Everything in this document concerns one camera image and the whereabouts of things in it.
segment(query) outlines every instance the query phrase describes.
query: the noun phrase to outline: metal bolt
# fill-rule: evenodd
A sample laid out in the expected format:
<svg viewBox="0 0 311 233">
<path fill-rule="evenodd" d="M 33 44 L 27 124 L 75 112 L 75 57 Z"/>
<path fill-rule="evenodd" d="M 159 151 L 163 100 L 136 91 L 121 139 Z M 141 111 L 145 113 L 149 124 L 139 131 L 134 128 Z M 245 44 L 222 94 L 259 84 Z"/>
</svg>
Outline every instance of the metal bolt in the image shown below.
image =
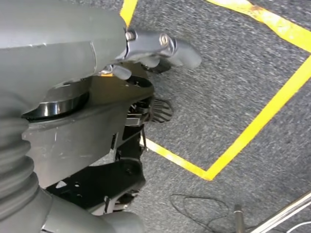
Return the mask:
<svg viewBox="0 0 311 233">
<path fill-rule="evenodd" d="M 159 38 L 160 41 L 160 45 L 162 47 L 165 47 L 168 44 L 169 37 L 166 34 L 161 34 L 160 37 Z"/>
<path fill-rule="evenodd" d="M 126 33 L 125 33 L 125 38 L 126 38 L 128 41 L 134 40 L 134 39 L 135 39 L 135 35 L 134 35 L 134 33 L 132 33 L 132 32 L 126 32 Z"/>
</svg>

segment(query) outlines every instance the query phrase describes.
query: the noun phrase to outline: yellow tape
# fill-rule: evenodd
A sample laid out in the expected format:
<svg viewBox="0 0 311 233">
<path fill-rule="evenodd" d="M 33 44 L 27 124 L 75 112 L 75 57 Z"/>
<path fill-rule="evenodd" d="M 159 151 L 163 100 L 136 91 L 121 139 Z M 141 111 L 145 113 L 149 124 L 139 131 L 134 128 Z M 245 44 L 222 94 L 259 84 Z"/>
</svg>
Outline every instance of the yellow tape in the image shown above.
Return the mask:
<svg viewBox="0 0 311 233">
<path fill-rule="evenodd" d="M 257 21 L 264 23 L 279 37 L 311 52 L 311 32 L 291 21 L 282 18 L 264 8 L 256 6 L 247 0 L 207 0 L 218 6 L 223 6 L 251 16 Z"/>
<path fill-rule="evenodd" d="M 266 107 L 260 112 L 250 125 L 245 129 L 235 142 L 229 146 L 222 156 L 210 167 L 205 175 L 205 179 L 214 179 L 223 168 L 226 166 L 238 153 L 247 146 L 266 123 L 278 113 L 293 95 L 299 91 L 303 84 L 311 77 L 311 56 L 306 59 L 302 66 L 287 81 Z"/>
<path fill-rule="evenodd" d="M 253 5 L 247 0 L 207 0 L 219 6 L 238 11 L 251 16 L 259 22 L 264 23 L 271 28 L 281 38 L 311 52 L 311 32 L 280 16 L 269 12 L 266 9 Z M 125 0 L 122 13 L 120 13 L 129 25 L 137 4 L 137 0 Z M 180 156 L 174 154 L 160 145 L 146 139 L 146 146 L 156 153 L 160 154 L 171 162 L 181 166 L 186 170 L 196 174 L 205 180 L 211 181 L 231 160 L 253 140 L 257 134 L 270 121 L 273 116 L 282 109 L 295 93 L 311 77 L 311 56 L 306 60 L 292 77 L 287 81 L 282 88 L 278 91 L 266 107 L 259 113 L 255 119 L 245 129 L 240 136 L 234 141 L 223 155 L 207 171 L 188 162 Z"/>
<path fill-rule="evenodd" d="M 195 175 L 199 176 L 199 177 L 204 177 L 205 174 L 206 173 L 205 170 L 199 168 L 198 166 L 196 166 L 194 164 L 192 164 L 189 161 L 186 161 L 185 159 L 183 159 L 180 156 L 177 156 L 176 154 L 174 154 L 169 150 L 167 150 L 165 148 L 163 148 L 160 145 L 158 145 L 156 143 L 154 143 L 152 141 L 150 141 L 149 139 L 146 139 L 146 147 L 149 150 L 152 150 L 153 152 L 156 152 L 157 154 L 162 155 L 166 159 L 168 159 L 171 162 L 174 162 L 177 165 L 181 166 L 186 170 L 188 170 L 189 172 L 192 172 Z M 143 139 L 140 139 L 140 144 L 143 145 Z"/>
<path fill-rule="evenodd" d="M 120 15 L 125 21 L 127 27 L 131 24 L 131 18 L 133 17 L 137 2 L 138 0 L 124 0 Z"/>
<path fill-rule="evenodd" d="M 228 165 L 234 157 L 237 156 L 243 148 L 247 146 L 249 142 L 253 140 L 257 134 L 258 134 L 266 124 L 290 100 L 293 95 L 299 91 L 303 84 L 311 78 L 310 67 L 311 56 L 306 59 L 293 76 L 291 76 L 283 87 L 272 98 L 267 105 L 266 105 L 266 107 L 264 107 L 251 124 L 239 135 L 235 142 L 233 142 L 207 171 L 204 171 L 200 167 L 192 164 L 149 139 L 146 140 L 146 146 L 152 151 L 162 155 L 195 175 L 207 181 L 211 181 L 224 167 Z"/>
</svg>

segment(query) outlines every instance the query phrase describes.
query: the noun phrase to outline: black metal bracket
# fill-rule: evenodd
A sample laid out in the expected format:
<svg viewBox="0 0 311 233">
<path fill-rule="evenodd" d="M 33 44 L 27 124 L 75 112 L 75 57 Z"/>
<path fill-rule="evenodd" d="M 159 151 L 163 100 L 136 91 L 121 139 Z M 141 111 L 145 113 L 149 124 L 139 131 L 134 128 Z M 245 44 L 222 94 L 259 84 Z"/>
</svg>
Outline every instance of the black metal bracket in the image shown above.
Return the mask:
<svg viewBox="0 0 311 233">
<path fill-rule="evenodd" d="M 105 213 L 109 213 L 116 202 L 128 204 L 146 182 L 140 140 L 140 133 L 137 133 L 117 148 L 114 163 L 86 167 L 63 180 L 66 186 L 54 184 L 47 190 L 87 210 L 103 204 Z"/>
</svg>

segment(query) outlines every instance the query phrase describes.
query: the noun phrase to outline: gray carpet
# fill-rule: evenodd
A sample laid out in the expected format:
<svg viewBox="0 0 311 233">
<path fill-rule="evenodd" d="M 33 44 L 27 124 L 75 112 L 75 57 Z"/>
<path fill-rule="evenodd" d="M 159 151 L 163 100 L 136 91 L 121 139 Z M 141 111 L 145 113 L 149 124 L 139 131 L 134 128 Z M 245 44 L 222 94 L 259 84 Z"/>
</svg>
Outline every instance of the gray carpet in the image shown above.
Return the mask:
<svg viewBox="0 0 311 233">
<path fill-rule="evenodd" d="M 311 30 L 309 0 L 253 2 Z M 85 4 L 119 10 L 122 3 Z M 232 144 L 308 56 L 265 25 L 205 0 L 140 0 L 132 26 L 189 40 L 202 54 L 202 64 L 196 71 L 178 67 L 151 76 L 156 95 L 170 100 L 174 116 L 165 125 L 149 124 L 146 134 L 203 168 Z M 240 203 L 246 223 L 252 226 L 309 190 L 310 88 L 308 82 L 212 182 L 145 153 L 147 183 L 130 210 L 140 215 L 148 233 L 199 233 L 202 227 L 172 208 L 171 194 L 217 197 L 230 209 Z M 180 200 L 175 201 L 181 207 Z M 223 214 L 208 200 L 186 201 L 186 207 L 204 222 Z M 306 209 L 279 229 L 309 219 L 310 209 Z M 233 216 L 211 226 L 220 233 L 234 231 Z M 294 233 L 310 231 L 311 226 L 304 226 Z"/>
</svg>

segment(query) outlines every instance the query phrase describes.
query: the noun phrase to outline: metal pole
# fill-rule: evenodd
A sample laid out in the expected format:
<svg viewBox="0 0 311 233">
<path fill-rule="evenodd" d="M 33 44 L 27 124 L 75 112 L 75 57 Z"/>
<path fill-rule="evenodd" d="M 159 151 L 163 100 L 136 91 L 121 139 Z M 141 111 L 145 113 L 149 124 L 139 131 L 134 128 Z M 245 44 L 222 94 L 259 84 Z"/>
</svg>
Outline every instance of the metal pole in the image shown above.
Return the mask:
<svg viewBox="0 0 311 233">
<path fill-rule="evenodd" d="M 260 224 L 251 233 L 266 233 L 274 227 L 278 226 L 291 216 L 294 216 L 311 204 L 311 191 L 298 198 L 285 208 L 273 215 Z"/>
<path fill-rule="evenodd" d="M 234 207 L 234 216 L 236 218 L 236 233 L 245 233 L 245 226 L 241 205 L 236 205 Z"/>
</svg>

